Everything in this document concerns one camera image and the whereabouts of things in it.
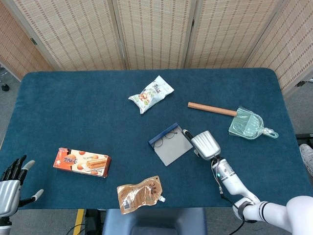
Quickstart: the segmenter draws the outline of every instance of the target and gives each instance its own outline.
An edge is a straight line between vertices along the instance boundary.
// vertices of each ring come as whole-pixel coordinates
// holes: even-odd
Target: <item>chip bag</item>
[[[130,96],[128,99],[132,100],[139,107],[140,114],[143,114],[173,91],[174,89],[158,76],[140,94]]]
[[[117,187],[117,194],[122,214],[133,212],[142,206],[152,206],[158,200],[165,202],[165,198],[161,196],[162,187],[158,176],[145,179],[137,185],[121,185]]]

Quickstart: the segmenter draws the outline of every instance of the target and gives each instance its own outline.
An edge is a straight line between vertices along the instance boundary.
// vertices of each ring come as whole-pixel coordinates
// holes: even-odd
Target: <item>eyeglasses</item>
[[[163,136],[161,139],[158,139],[156,142],[153,143],[153,148],[159,148],[163,145],[163,138],[166,138],[168,140],[172,139],[177,132],[172,130],[171,132],[167,133],[165,136]]]

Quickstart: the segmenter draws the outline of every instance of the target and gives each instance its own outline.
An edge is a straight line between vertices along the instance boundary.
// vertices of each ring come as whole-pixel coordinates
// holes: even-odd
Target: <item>blue chair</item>
[[[121,214],[120,209],[106,213],[102,235],[207,235],[204,208],[139,208]]]

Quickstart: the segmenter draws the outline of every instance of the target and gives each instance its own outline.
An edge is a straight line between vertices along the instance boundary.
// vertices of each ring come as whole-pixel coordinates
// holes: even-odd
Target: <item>yellow tape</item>
[[[83,222],[83,216],[84,216],[84,209],[78,209],[77,211],[77,216],[76,216],[76,222],[75,222],[75,228],[74,228],[74,235],[79,234],[80,230],[81,230],[81,225]]]

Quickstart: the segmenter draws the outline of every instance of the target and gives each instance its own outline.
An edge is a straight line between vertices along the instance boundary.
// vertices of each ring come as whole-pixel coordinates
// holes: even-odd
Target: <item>bamboo panel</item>
[[[121,70],[108,0],[14,0],[62,70]]]
[[[0,61],[19,80],[29,72],[52,70],[1,1],[0,22]]]
[[[117,0],[130,69],[181,68],[192,1]]]
[[[279,0],[205,0],[188,68],[242,67]]]
[[[247,66],[271,68],[284,90],[312,65],[313,0],[288,0]]]

